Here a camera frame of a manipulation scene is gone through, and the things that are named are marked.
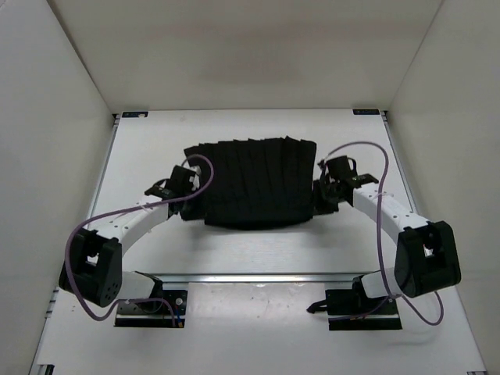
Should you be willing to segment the black pleated skirt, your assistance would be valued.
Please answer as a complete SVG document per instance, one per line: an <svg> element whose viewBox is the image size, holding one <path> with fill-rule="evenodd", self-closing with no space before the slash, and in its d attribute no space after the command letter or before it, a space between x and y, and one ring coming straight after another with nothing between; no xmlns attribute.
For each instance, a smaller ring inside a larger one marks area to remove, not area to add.
<svg viewBox="0 0 500 375"><path fill-rule="evenodd" d="M291 137L201 143L184 150L209 187L181 218L214 227L267 230L313 217L316 143Z"/></svg>

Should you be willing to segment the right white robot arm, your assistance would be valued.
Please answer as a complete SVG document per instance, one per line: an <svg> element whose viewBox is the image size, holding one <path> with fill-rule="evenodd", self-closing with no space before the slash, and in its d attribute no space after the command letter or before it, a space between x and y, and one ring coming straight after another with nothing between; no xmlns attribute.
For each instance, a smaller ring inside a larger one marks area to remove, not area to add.
<svg viewBox="0 0 500 375"><path fill-rule="evenodd" d="M353 309L367 313L382 297L409 298L457 285L462 279L452 227L411 212L384 190L383 180L359 174L340 156L319 162L314 191L326 208L347 202L376 224L379 270L361 276L350 294Z"/></svg>

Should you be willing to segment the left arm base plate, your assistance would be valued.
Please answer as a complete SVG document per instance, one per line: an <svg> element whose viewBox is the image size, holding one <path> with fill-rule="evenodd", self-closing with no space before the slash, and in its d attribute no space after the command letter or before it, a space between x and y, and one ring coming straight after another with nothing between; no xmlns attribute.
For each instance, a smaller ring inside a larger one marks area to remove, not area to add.
<svg viewBox="0 0 500 375"><path fill-rule="evenodd" d="M183 329L186 325L188 285L164 283L161 298L168 301L133 304L121 302L116 310L114 327Z"/></svg>

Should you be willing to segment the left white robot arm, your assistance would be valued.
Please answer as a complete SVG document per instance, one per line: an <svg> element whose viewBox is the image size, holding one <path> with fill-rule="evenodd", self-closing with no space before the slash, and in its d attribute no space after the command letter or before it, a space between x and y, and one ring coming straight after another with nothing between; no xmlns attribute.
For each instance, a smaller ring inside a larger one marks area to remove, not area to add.
<svg viewBox="0 0 500 375"><path fill-rule="evenodd" d="M175 166L169 178L147 189L130 208L106 212L79 224L65 248L59 287L75 295L84 311L96 321L90 306L113 309L121 302L154 311L171 304L163 298L160 279L138 271L123 271L126 252L154 227L180 213L212 183L214 169Z"/></svg>

